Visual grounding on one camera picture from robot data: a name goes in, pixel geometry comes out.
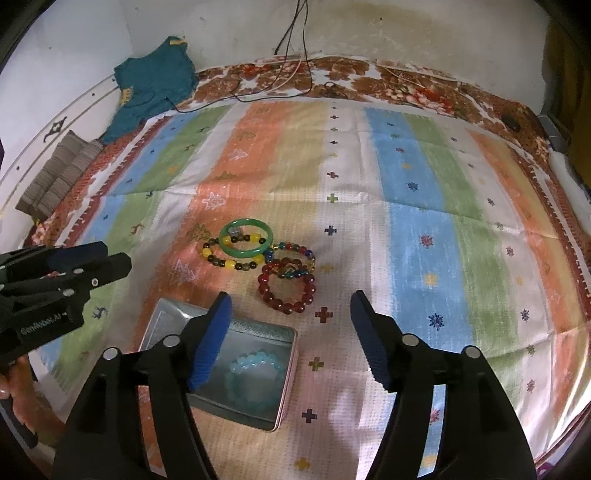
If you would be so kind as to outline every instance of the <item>white wall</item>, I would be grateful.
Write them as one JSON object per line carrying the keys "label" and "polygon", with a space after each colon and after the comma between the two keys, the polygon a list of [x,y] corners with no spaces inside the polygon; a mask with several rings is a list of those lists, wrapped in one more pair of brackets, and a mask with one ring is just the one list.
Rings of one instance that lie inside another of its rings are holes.
{"label": "white wall", "polygon": [[0,73],[0,177],[47,122],[131,55],[119,0],[57,0],[49,7]]}
{"label": "white wall", "polygon": [[[296,0],[121,0],[136,55],[185,36],[198,68],[272,54]],[[310,0],[310,51],[449,72],[539,112],[548,16],[534,0]],[[295,47],[301,51],[300,34]]]}

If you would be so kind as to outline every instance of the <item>green stripe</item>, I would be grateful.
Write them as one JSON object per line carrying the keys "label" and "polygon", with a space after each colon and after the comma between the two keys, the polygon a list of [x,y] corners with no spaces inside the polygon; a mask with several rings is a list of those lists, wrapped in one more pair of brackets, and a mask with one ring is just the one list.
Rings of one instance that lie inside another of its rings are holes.
{"label": "green stripe", "polygon": [[[500,240],[485,221],[476,191],[437,124],[425,116],[404,116],[437,177],[445,211],[453,215],[475,344],[489,360],[494,359],[491,365],[497,372],[515,369],[515,355],[507,354],[517,347],[518,334]],[[504,387],[508,393],[519,391],[516,385]]]}
{"label": "green stripe", "polygon": [[[133,250],[142,238],[142,232],[131,235],[131,226],[142,223],[144,231],[150,228],[158,205],[164,197],[164,191],[187,167],[191,156],[202,146],[209,132],[214,129],[228,109],[228,106],[222,106],[203,111],[199,116],[191,119],[163,149],[158,160],[144,174],[134,191],[127,194],[125,205],[119,211],[105,239],[110,253],[125,252],[131,257],[132,263],[141,261],[134,257]],[[194,147],[185,150],[187,145],[191,144]],[[150,191],[154,192],[153,196],[146,198],[146,194]],[[96,345],[103,342],[104,339],[101,337],[110,326],[112,314],[100,320],[95,319],[92,317],[94,307],[107,306],[111,311],[117,305],[121,305],[129,288],[128,276],[92,291],[83,311],[85,325],[64,337],[60,356],[53,369],[53,375],[63,390],[68,390],[72,383],[79,379],[81,361],[86,358],[83,352],[96,349]]]}

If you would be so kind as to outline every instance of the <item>multicolored bead bracelet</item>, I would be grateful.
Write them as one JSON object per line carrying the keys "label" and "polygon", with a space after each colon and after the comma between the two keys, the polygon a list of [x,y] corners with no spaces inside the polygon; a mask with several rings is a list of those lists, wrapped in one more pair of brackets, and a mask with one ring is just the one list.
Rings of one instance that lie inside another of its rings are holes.
{"label": "multicolored bead bracelet", "polygon": [[[303,265],[297,258],[283,257],[281,260],[275,259],[277,250],[286,250],[298,252],[307,259],[307,265]],[[266,265],[262,268],[263,273],[274,273],[279,278],[300,278],[302,275],[312,273],[316,267],[316,257],[314,252],[303,245],[281,242],[278,245],[271,245],[263,252]]]}
{"label": "multicolored bead bracelet", "polygon": [[212,247],[214,245],[231,245],[232,243],[237,242],[259,242],[262,240],[260,234],[253,233],[252,235],[242,235],[239,234],[237,236],[224,236],[222,237],[222,241],[220,242],[217,238],[210,238],[209,242],[203,244],[203,248],[201,250],[201,254],[203,258],[210,262],[215,267],[225,267],[234,270],[242,270],[244,272],[249,271],[252,268],[256,268],[261,265],[265,261],[265,257],[262,254],[255,255],[252,257],[250,262],[237,262],[235,260],[223,259],[218,258],[213,254]]}

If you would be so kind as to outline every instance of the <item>bead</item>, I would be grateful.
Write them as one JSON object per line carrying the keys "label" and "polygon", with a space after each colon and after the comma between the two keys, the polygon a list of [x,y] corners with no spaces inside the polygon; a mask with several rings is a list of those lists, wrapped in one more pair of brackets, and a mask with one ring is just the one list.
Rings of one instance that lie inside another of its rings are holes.
{"label": "bead", "polygon": [[271,307],[273,307],[273,310],[280,310],[281,307],[283,307],[283,300],[281,300],[281,299],[271,300]]}

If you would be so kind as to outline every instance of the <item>black wire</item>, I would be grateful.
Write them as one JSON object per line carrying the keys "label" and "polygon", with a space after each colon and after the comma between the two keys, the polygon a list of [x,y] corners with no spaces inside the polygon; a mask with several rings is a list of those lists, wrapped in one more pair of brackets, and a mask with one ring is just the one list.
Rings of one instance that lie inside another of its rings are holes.
{"label": "black wire", "polygon": [[306,95],[312,91],[312,88],[314,88],[314,81],[312,79],[312,69],[310,68],[310,60],[308,59],[308,48],[306,47],[306,23],[308,21],[308,13],[309,13],[308,0],[304,0],[304,5],[302,6],[302,9],[304,8],[304,6],[306,7],[306,17],[304,18],[304,26],[301,30],[301,41],[304,45],[304,56],[306,58],[306,65],[308,65],[308,74],[310,75],[310,87],[305,92],[298,92],[295,95],[264,96],[264,97],[260,97],[260,98],[253,98],[252,100],[237,99],[238,101],[240,101],[242,103],[252,103],[252,102],[257,102],[259,100],[296,98],[296,97],[299,97],[302,95]]}
{"label": "black wire", "polygon": [[273,55],[277,55],[277,53],[279,52],[279,49],[281,48],[281,44],[283,43],[283,41],[285,40],[287,34],[289,33],[290,29],[293,30],[294,25],[296,24],[296,20],[298,18],[298,16],[300,15],[300,12],[304,9],[304,5],[302,5],[300,7],[300,0],[298,0],[297,2],[297,7],[295,8],[295,11],[297,12],[294,19],[291,21],[291,24],[289,27],[287,27],[287,30],[285,31],[285,33],[283,34],[283,36],[281,37],[281,40],[279,41],[279,43],[277,44],[277,48],[275,49],[275,51],[273,52]]}
{"label": "black wire", "polygon": [[247,96],[247,95],[256,95],[258,93],[266,92],[269,88],[271,88],[275,84],[275,82],[277,81],[277,79],[279,78],[279,76],[281,75],[281,73],[283,72],[283,69],[285,68],[285,64],[287,63],[287,54],[289,53],[289,49],[290,49],[290,45],[291,45],[291,36],[293,35],[294,26],[296,24],[297,18],[300,15],[300,11],[301,11],[300,10],[300,0],[297,0],[297,5],[295,6],[294,18],[291,21],[291,24],[290,24],[289,28],[285,32],[285,33],[287,33],[287,32],[290,33],[290,36],[287,39],[287,46],[285,48],[285,56],[283,57],[283,63],[281,64],[281,68],[279,69],[279,73],[277,73],[277,75],[275,75],[275,79],[269,85],[267,85],[262,90],[259,90],[258,92],[244,93],[243,95],[234,95],[233,94],[233,97],[236,100],[238,100],[239,102],[242,102],[242,103],[251,103],[253,100],[241,100],[240,97]]}
{"label": "black wire", "polygon": [[[242,100],[240,97],[248,96],[248,95],[256,95],[257,93],[262,93],[262,92],[268,90],[277,81],[277,79],[279,78],[279,75],[282,73],[283,68],[285,67],[285,64],[287,63],[287,53],[288,53],[288,49],[289,49],[289,46],[290,46],[290,43],[291,43],[291,35],[293,33],[293,29],[294,29],[294,26],[296,24],[297,17],[300,15],[300,12],[304,9],[304,7],[306,7],[306,16],[304,17],[304,25],[303,25],[302,30],[301,30],[301,40],[302,40],[302,43],[303,43],[303,46],[304,46],[304,57],[306,59],[306,65],[308,65],[308,74],[310,75],[310,87],[306,91],[304,91],[304,92],[298,92],[295,95],[290,95],[290,96],[280,96],[280,95],[277,95],[277,96],[264,96],[264,97],[260,97],[260,98],[253,98],[252,100]],[[206,107],[208,107],[210,105],[213,105],[214,103],[221,102],[222,100],[228,100],[230,98],[235,98],[236,100],[238,100],[239,102],[242,102],[242,103],[252,103],[252,102],[257,102],[259,100],[267,100],[267,99],[295,98],[295,97],[299,97],[301,95],[306,95],[306,94],[310,93],[312,91],[312,88],[314,88],[314,82],[313,82],[313,79],[312,79],[312,69],[310,68],[310,60],[308,59],[308,49],[306,47],[306,24],[308,22],[308,15],[309,15],[309,12],[310,12],[309,8],[310,7],[308,5],[308,0],[304,0],[301,8],[300,8],[300,0],[298,0],[297,6],[296,6],[296,9],[295,9],[295,15],[294,15],[294,18],[292,20],[292,23],[291,23],[291,25],[289,27],[289,30],[291,30],[290,31],[290,37],[289,37],[288,42],[287,42],[287,48],[285,49],[285,57],[283,59],[283,63],[281,64],[281,68],[279,70],[279,73],[276,75],[275,80],[273,80],[273,82],[270,83],[268,87],[260,90],[259,92],[243,93],[243,94],[240,94],[240,95],[235,95],[234,92],[236,90],[238,90],[238,87],[240,86],[240,82],[238,82],[238,85],[236,85],[236,88],[234,88],[234,90],[230,92],[230,95],[225,96],[225,97],[218,98],[217,100],[214,100],[213,102],[206,103],[205,105],[202,105],[200,107],[197,107],[197,108],[195,108],[193,110],[179,110],[177,108],[177,106],[169,98],[167,98],[167,100],[171,103],[171,105],[173,106],[173,108],[178,113],[193,113],[193,112],[197,112],[199,110],[202,110],[202,109],[204,109],[204,108],[206,108]]]}

